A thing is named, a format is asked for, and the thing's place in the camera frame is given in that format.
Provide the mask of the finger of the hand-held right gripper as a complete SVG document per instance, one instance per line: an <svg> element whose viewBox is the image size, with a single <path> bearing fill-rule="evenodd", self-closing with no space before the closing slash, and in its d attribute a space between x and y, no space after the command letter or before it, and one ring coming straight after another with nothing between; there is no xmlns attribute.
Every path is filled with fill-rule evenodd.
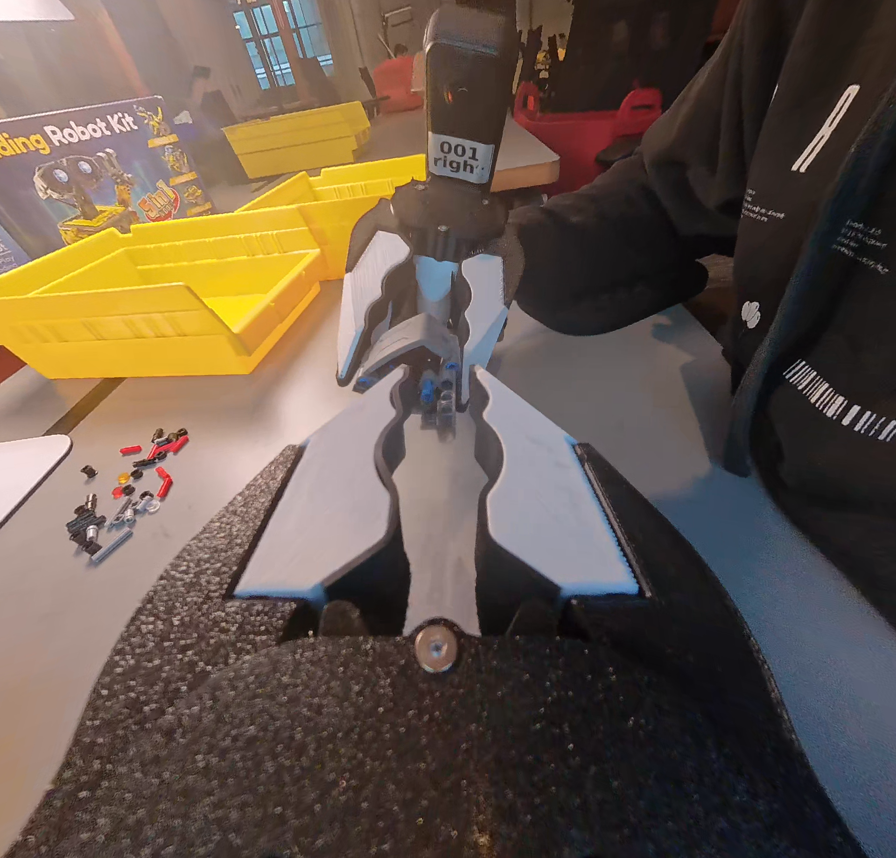
<svg viewBox="0 0 896 858"><path fill-rule="evenodd" d="M375 341L409 296L411 249L393 232L376 232L342 283L337 337L337 382L352 382Z"/></svg>
<svg viewBox="0 0 896 858"><path fill-rule="evenodd" d="M465 259L459 274L459 289L463 368L485 367L508 316L503 259L490 254Z"/></svg>

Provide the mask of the person in black hoodie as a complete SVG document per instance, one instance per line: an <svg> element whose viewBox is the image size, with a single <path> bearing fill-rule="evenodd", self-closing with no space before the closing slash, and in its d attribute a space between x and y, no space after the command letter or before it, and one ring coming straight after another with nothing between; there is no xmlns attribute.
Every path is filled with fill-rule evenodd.
<svg viewBox="0 0 896 858"><path fill-rule="evenodd" d="M644 139L683 236L733 236L723 466L894 625L894 0L742 0Z"/></svg>

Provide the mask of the small wooden table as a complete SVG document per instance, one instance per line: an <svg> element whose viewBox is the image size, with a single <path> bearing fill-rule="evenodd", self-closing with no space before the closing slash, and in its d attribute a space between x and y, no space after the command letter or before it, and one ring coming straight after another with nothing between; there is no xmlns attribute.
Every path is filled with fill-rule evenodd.
<svg viewBox="0 0 896 858"><path fill-rule="evenodd" d="M491 191L543 190L559 179L560 171L559 155L508 115Z"/></svg>

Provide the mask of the large grey toy part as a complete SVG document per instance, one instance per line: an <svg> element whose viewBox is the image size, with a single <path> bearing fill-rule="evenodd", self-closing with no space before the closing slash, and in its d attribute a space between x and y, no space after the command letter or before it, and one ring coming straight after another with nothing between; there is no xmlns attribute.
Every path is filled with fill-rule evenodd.
<svg viewBox="0 0 896 858"><path fill-rule="evenodd" d="M425 370L434 379L434 402L420 407L420 428L437 433L442 440L452 439L456 434L458 377L461 368L458 362L448 361L438 370Z"/></svg>

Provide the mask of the blue robot kit box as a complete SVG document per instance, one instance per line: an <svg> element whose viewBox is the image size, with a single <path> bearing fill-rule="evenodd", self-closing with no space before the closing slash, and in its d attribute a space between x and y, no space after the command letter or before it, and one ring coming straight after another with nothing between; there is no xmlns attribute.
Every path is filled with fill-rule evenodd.
<svg viewBox="0 0 896 858"><path fill-rule="evenodd" d="M163 98L1 121L1 272L106 229L215 212Z"/></svg>

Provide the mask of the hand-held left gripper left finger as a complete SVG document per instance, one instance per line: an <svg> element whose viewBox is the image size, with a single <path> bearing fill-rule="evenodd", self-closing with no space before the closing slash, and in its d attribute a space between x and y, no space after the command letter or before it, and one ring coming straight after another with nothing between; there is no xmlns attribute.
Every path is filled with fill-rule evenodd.
<svg viewBox="0 0 896 858"><path fill-rule="evenodd" d="M234 597L321 601L386 547L399 527L394 473L407 418L408 368L397 367L300 445Z"/></svg>

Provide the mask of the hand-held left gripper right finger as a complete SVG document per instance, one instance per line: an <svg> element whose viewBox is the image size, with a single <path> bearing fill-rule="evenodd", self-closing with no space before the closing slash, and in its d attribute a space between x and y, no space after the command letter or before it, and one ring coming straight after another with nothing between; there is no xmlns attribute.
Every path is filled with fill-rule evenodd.
<svg viewBox="0 0 896 858"><path fill-rule="evenodd" d="M471 371L469 389L474 456L487 477L487 547L520 561L561 597L637 595L576 441L481 367Z"/></svg>

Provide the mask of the red plastic tool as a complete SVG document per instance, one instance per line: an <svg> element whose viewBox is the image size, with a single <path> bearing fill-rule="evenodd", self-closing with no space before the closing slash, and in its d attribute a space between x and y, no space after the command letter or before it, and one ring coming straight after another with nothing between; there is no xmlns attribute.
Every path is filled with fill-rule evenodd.
<svg viewBox="0 0 896 858"><path fill-rule="evenodd" d="M524 82L513 107L516 122L559 156L558 179L546 187L550 197L576 191L631 157L661 114L656 88L633 89L615 111L542 113L538 89Z"/></svg>

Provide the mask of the white wooden book stand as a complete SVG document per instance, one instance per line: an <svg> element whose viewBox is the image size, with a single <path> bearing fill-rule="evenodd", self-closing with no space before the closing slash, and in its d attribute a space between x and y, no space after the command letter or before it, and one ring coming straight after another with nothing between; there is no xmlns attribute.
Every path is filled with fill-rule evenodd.
<svg viewBox="0 0 896 858"><path fill-rule="evenodd" d="M19 510L72 450L67 435L1 443L1 525Z"/></svg>

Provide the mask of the grey desk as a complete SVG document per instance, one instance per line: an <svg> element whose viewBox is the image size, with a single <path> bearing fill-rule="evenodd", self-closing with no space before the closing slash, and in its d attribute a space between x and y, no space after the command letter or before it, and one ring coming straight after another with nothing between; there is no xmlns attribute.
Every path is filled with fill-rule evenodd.
<svg viewBox="0 0 896 858"><path fill-rule="evenodd" d="M125 380L2 527L2 851L47 791L122 628L166 565L286 445L356 397L334 380L341 286L327 282L251 375ZM718 343L685 309L563 337L517 308L489 371L592 444L691 542L735 600L815 773L868 854L894 855L894 632L753 479L716 464L728 408ZM64 523L118 449L187 427L161 513L85 567Z"/></svg>

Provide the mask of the yellow plastic bin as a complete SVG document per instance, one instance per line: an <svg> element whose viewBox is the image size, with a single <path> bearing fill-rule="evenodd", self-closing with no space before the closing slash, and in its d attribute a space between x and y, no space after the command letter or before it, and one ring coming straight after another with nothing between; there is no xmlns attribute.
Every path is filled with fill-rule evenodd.
<svg viewBox="0 0 896 858"><path fill-rule="evenodd" d="M397 187L426 175L423 154L324 168L315 177L303 171L238 211L297 208L326 260L324 279L338 280L344 276L351 233L359 218L380 199L391 198Z"/></svg>
<svg viewBox="0 0 896 858"><path fill-rule="evenodd" d="M280 114L223 128L250 180L351 164L371 123L361 102Z"/></svg>
<svg viewBox="0 0 896 858"><path fill-rule="evenodd" d="M306 228L136 235L106 231L2 274L2 346L49 380L249 374L326 272Z"/></svg>

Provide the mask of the pile of small toy pieces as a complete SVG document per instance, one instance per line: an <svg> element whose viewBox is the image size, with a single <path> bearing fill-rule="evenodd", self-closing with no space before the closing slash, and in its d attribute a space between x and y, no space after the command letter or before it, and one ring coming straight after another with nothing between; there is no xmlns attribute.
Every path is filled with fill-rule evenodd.
<svg viewBox="0 0 896 858"><path fill-rule="evenodd" d="M187 427L156 428L142 443L118 449L120 464L102 478L91 464L80 469L85 493L64 524L75 553L95 568L129 544L140 524L156 516L171 496L171 463L188 445Z"/></svg>

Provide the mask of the grey toy eye module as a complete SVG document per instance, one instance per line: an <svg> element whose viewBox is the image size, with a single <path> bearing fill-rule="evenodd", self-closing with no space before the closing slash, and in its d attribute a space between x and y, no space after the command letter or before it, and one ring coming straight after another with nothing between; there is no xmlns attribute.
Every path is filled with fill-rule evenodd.
<svg viewBox="0 0 896 858"><path fill-rule="evenodd" d="M438 370L443 363L456 361L461 367L458 337L446 323L428 313L417 314L385 331L373 344L361 364L353 391L365 393L398 366L410 370L418 394L425 370Z"/></svg>

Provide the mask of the large paned window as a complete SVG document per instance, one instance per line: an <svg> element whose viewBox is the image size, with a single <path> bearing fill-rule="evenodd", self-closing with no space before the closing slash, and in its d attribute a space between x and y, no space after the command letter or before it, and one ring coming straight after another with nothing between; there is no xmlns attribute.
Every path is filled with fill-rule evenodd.
<svg viewBox="0 0 896 858"><path fill-rule="evenodd" d="M239 5L232 11L235 29L245 46L261 89L267 91L273 86L295 84L284 34L289 34L299 58L316 58L324 74L333 77L333 57L318 0L281 2L287 22L284 30L280 28L273 5L268 1Z"/></svg>

